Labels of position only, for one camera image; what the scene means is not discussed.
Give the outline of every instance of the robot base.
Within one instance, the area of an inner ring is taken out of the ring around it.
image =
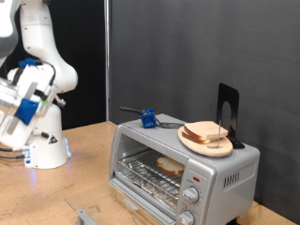
[[[41,132],[48,133],[49,138],[42,138]],[[30,149],[30,158],[24,159],[25,167],[52,169],[68,161],[68,140],[63,137],[61,111],[56,105],[49,108],[45,117],[38,119],[34,135],[27,146]]]

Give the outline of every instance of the control knob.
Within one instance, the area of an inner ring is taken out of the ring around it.
[[[185,211],[179,215],[179,222],[181,225],[192,225],[194,224],[194,216],[189,211]]]
[[[194,187],[184,190],[183,195],[189,203],[196,203],[199,199],[198,191]]]

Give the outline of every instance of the red button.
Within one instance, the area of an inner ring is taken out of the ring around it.
[[[200,179],[199,178],[197,178],[197,177],[193,177],[193,179],[195,180],[195,181],[197,181],[197,182],[200,182]]]

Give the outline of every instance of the black stand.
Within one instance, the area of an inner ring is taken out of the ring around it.
[[[219,84],[217,97],[217,124],[222,119],[223,105],[226,101],[228,101],[232,110],[231,126],[228,133],[228,139],[232,142],[233,149],[245,148],[245,146],[235,138],[239,98],[240,97],[237,90],[225,85],[222,82]]]
[[[235,218],[232,221],[230,221],[229,223],[227,223],[227,225],[240,225],[240,224],[237,223],[236,218]]]

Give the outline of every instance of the toaster oven rack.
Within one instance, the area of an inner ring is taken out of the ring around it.
[[[158,158],[165,157],[159,152],[149,149],[140,154],[126,157],[118,161],[127,172],[123,172],[131,183],[154,195],[161,203],[176,210],[182,174],[167,175],[157,165]]]

